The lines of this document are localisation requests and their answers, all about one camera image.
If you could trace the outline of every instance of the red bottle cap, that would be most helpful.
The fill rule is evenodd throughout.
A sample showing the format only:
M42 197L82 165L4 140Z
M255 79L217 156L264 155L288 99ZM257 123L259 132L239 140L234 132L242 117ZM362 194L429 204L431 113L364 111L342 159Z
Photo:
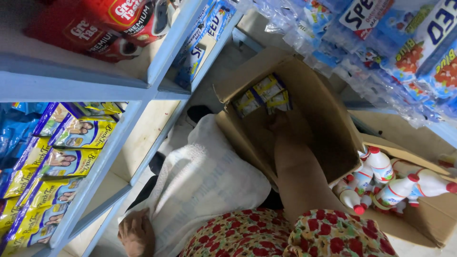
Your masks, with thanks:
M354 206L354 211L357 213L357 215L362 215L365 212L365 209L360 205Z
M451 182L446 185L446 190L451 193L457 193L457 183Z
M368 148L368 150L369 150L370 153L372 153L372 154L377 154L377 153L379 153L379 147L370 146L370 147Z
M408 179L411 180L412 182L418 182L419 181L419 176L414 174L414 173L411 173L408 175Z
M353 181L354 180L354 176L352 174L349 174L346 176L346 179L347 181Z

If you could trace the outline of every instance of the white cloth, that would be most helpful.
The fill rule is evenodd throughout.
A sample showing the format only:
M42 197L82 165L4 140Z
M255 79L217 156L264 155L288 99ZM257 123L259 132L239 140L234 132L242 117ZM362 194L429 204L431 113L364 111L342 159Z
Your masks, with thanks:
M236 155L209 114L189 134L188 145L166 157L149 198L130 211L149 207L154 257L176 257L208 220L256 208L270 189L261 171Z

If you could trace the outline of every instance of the floral dress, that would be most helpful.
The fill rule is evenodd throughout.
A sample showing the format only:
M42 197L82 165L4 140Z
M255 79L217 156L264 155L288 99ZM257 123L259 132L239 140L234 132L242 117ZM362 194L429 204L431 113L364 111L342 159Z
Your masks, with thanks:
M341 211L312 210L290 230L283 211L235 211L197 230L180 257L397 256L373 220Z

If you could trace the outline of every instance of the red coffee package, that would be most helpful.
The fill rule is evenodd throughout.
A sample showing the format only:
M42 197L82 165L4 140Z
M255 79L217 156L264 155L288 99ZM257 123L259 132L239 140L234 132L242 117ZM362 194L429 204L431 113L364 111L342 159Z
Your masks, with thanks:
M91 18L140 47L169 30L167 0L82 0Z
M106 62L133 59L142 48L89 23L80 0L57 0L24 30L25 35Z

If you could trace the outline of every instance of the cardboard box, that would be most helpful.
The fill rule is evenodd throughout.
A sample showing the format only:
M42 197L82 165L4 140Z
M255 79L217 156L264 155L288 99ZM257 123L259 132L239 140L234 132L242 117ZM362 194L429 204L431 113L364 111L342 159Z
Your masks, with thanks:
M379 147L392 158L412 162L439 173L449 181L457 182L456 179L447 177L450 173L445 169L399 145L367 134L362 134L362 137L364 144ZM419 203L418 208L407 205L403 218L385 215L372 209L368 209L362 217L377 221L382 231L391 236L422 246L443 248L457 224L457 195L445 193L436 197L419 197Z
M293 129L316 155L327 181L338 181L359 167L356 150L363 149L362 140L342 102L303 61L278 48L263 50L214 84L226 104L216 122L239 156L276 183L274 138L267 129L271 116L261 107L240 119L230 102L273 72L290 93L293 110L287 115Z
M266 128L270 118L259 108L240 119L230 101L243 94L268 74L275 72L290 92L294 110L287 112L295 133L305 138L327 178L333 183L359 167L356 150L373 145L390 155L426 167L444 176L449 173L406 149L379 137L360 134L344 105L332 95L325 78L301 60L279 50L267 48L214 84L219 100L226 104L216 116L218 126L237 154L270 179L277 180L273 158L273 134ZM376 220L381 230L412 243L442 248L457 224L457 195L443 194L419 198L420 206L408 206L404 218L385 215L372 209L363 218Z

